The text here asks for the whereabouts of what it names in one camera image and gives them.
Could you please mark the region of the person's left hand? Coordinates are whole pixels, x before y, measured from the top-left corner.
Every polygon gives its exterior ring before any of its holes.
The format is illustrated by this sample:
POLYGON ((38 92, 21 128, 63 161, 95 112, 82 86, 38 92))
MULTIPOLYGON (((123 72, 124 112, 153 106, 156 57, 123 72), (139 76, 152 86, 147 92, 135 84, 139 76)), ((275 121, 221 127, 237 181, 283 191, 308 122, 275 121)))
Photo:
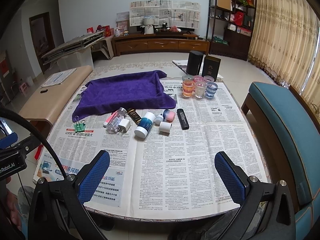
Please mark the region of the person's left hand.
POLYGON ((22 231, 22 223, 20 219, 20 214, 17 210, 16 204, 17 204, 17 198, 16 196, 9 190, 6 189, 6 197, 5 197, 5 203, 10 213, 10 223, 14 224, 18 230, 22 231))

